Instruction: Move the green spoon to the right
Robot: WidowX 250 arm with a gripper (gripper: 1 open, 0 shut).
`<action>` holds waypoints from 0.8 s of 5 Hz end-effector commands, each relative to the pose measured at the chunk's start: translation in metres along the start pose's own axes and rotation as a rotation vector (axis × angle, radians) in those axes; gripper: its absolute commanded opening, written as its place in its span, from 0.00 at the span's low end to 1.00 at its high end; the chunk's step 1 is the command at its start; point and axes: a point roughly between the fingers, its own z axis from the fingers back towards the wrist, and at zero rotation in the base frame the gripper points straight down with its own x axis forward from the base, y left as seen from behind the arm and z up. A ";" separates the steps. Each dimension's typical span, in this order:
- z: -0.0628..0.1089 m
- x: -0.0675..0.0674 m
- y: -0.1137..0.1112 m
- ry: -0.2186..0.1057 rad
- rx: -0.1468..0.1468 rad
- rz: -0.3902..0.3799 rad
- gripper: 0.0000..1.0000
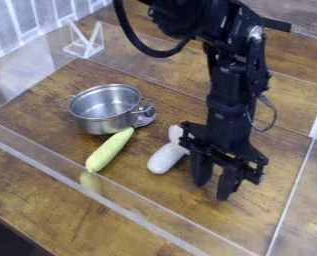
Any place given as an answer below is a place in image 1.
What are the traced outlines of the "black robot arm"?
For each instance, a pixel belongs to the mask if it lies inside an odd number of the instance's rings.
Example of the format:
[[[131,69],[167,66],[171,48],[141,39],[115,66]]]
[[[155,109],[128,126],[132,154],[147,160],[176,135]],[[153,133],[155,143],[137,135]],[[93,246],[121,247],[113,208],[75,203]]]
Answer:
[[[203,185],[222,167],[216,199],[247,180],[256,184],[267,157],[251,146],[255,102],[267,89],[263,20],[239,0],[139,0],[161,32],[203,42],[210,74],[204,124],[182,122],[179,145],[190,151],[191,178]]]

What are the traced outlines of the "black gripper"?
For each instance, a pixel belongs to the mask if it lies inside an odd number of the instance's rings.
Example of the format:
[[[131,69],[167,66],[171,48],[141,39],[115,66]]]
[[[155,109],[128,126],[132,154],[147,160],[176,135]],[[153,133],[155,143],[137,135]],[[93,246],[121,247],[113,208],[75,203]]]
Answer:
[[[267,157],[243,141],[232,148],[215,145],[206,139],[206,126],[183,121],[179,145],[190,151],[191,179],[196,186],[207,183],[212,175],[212,164],[223,167],[218,180],[216,199],[226,201],[246,179],[258,185],[262,182]]]

